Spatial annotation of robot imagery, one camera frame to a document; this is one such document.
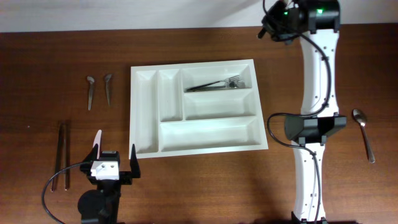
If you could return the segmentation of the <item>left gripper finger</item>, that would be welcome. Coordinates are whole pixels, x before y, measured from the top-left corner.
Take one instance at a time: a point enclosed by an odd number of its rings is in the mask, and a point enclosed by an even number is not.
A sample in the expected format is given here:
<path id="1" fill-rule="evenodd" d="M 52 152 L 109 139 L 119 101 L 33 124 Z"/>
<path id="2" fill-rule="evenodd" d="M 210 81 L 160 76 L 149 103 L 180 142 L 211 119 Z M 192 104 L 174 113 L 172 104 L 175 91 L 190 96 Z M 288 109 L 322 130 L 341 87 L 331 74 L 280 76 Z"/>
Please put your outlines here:
<path id="1" fill-rule="evenodd" d="M 85 162 L 94 162 L 98 159 L 99 145 L 94 144 L 91 152 L 85 157 Z"/>
<path id="2" fill-rule="evenodd" d="M 130 168 L 131 168 L 131 178 L 139 179 L 141 177 L 141 170 L 140 170 L 139 163 L 138 163 L 137 156 L 136 156 L 135 144 L 133 144 L 131 147 Z"/>

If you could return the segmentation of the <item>metal fork dark handle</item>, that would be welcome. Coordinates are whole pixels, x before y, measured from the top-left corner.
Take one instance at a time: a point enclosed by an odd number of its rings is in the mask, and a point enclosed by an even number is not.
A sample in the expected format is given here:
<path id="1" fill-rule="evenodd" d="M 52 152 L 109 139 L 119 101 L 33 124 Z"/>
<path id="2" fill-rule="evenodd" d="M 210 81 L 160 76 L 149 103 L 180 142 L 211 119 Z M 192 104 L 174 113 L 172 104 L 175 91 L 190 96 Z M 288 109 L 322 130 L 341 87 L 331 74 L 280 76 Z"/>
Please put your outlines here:
<path id="1" fill-rule="evenodd" d="M 241 75 L 235 75 L 233 77 L 229 77 L 229 78 L 226 78 L 224 80 L 215 81 L 215 82 L 211 82 L 211 83 L 207 83 L 207 84 L 203 84 L 203 85 L 193 86 L 193 87 L 187 88 L 186 92 L 197 91 L 199 89 L 202 89 L 202 88 L 208 87 L 208 86 L 213 87 L 213 85 L 216 84 L 216 83 L 223 83 L 223 87 L 229 87 L 232 82 L 238 82 L 238 81 L 241 81 L 241 80 L 242 80 Z"/>

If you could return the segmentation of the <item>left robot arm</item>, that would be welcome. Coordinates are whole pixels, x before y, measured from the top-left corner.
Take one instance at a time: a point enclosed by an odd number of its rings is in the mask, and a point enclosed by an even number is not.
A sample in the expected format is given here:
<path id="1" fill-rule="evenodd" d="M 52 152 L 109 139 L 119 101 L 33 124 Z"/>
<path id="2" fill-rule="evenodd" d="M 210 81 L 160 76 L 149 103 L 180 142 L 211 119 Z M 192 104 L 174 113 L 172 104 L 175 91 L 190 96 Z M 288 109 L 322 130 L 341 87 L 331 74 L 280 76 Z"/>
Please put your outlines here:
<path id="1" fill-rule="evenodd" d="M 117 222 L 121 187 L 131 185 L 133 179 L 141 177 L 134 146 L 131 148 L 129 165 L 130 171 L 120 171 L 119 152 L 101 151 L 98 144 L 93 146 L 80 165 L 80 171 L 96 186 L 78 200 L 82 223 Z"/>

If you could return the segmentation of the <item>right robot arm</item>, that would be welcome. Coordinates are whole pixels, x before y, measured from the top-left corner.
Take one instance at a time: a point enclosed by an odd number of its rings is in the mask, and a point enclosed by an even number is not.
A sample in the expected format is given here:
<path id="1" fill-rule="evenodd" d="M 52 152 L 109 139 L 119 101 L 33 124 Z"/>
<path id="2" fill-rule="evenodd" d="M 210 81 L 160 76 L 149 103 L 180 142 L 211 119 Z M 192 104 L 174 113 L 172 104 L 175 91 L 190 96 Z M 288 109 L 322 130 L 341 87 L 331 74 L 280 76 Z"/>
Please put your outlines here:
<path id="1" fill-rule="evenodd" d="M 304 92 L 299 114 L 283 116 L 284 133 L 295 157 L 296 196 L 292 223 L 326 223 L 322 202 L 322 161 L 328 138 L 346 126 L 335 92 L 335 57 L 340 36 L 340 3 L 276 1 L 264 9 L 262 30 L 274 42 L 300 41 L 304 62 Z"/>

